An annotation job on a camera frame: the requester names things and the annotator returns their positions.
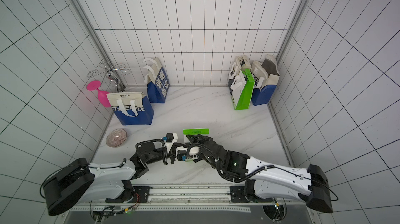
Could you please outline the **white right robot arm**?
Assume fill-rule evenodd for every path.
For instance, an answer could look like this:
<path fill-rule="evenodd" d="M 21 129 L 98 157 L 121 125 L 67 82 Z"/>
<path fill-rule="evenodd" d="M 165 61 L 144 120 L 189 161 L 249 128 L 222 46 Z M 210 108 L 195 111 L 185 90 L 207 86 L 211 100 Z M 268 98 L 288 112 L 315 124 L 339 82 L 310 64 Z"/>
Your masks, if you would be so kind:
<path fill-rule="evenodd" d="M 229 182 L 245 182 L 256 199 L 283 198 L 303 201 L 322 213 L 333 213 L 328 178 L 317 165 L 292 168 L 268 163 L 240 152 L 227 151 L 211 137 L 189 134 L 186 155 L 204 160 Z"/>

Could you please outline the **green white bag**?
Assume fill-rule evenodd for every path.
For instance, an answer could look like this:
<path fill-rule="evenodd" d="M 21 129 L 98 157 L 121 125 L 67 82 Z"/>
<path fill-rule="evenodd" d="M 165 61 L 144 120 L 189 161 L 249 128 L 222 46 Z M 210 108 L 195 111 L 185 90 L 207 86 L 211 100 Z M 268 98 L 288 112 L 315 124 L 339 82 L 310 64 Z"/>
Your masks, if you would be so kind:
<path fill-rule="evenodd" d="M 209 128 L 194 128 L 194 129 L 184 129 L 183 135 L 209 135 Z"/>
<path fill-rule="evenodd" d="M 245 68 L 244 71 L 239 71 L 233 79 L 230 86 L 232 91 L 232 101 L 235 110 L 249 109 L 255 80 L 250 69 Z"/>

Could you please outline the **blue beige takeout bag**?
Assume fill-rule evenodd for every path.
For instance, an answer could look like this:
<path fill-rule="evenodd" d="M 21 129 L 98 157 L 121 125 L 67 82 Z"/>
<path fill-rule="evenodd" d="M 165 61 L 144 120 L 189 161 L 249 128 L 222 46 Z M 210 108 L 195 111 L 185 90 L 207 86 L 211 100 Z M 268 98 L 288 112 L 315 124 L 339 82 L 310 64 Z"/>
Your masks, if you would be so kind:
<path fill-rule="evenodd" d="M 266 55 L 263 62 L 253 61 L 252 74 L 255 80 L 252 103 L 254 106 L 267 104 L 280 78 L 275 57 Z"/>

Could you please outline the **navy beige small bag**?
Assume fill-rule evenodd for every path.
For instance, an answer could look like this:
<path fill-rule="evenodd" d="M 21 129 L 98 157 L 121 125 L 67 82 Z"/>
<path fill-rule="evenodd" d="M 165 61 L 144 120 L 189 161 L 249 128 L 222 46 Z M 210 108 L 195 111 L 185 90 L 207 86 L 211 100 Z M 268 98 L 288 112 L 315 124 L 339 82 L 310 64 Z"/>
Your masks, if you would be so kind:
<path fill-rule="evenodd" d="M 249 58 L 246 55 L 237 56 L 228 74 L 228 86 L 233 84 L 233 80 L 239 74 L 239 71 L 244 71 L 245 69 L 252 71 Z"/>

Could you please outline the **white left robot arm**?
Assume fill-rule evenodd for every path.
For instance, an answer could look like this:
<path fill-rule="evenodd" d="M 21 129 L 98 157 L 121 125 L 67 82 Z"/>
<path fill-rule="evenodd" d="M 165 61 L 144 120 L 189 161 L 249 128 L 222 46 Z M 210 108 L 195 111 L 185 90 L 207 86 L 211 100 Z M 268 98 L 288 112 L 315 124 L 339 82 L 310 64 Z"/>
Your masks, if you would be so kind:
<path fill-rule="evenodd" d="M 124 203 L 131 200 L 134 187 L 131 180 L 148 172 L 148 164 L 162 161 L 173 163 L 179 151 L 185 151 L 187 143 L 179 143 L 174 134 L 161 139 L 139 142 L 130 158 L 134 167 L 124 159 L 119 163 L 95 164 L 79 158 L 49 175 L 40 187 L 50 216 L 60 215 L 76 204 L 105 200 Z"/>

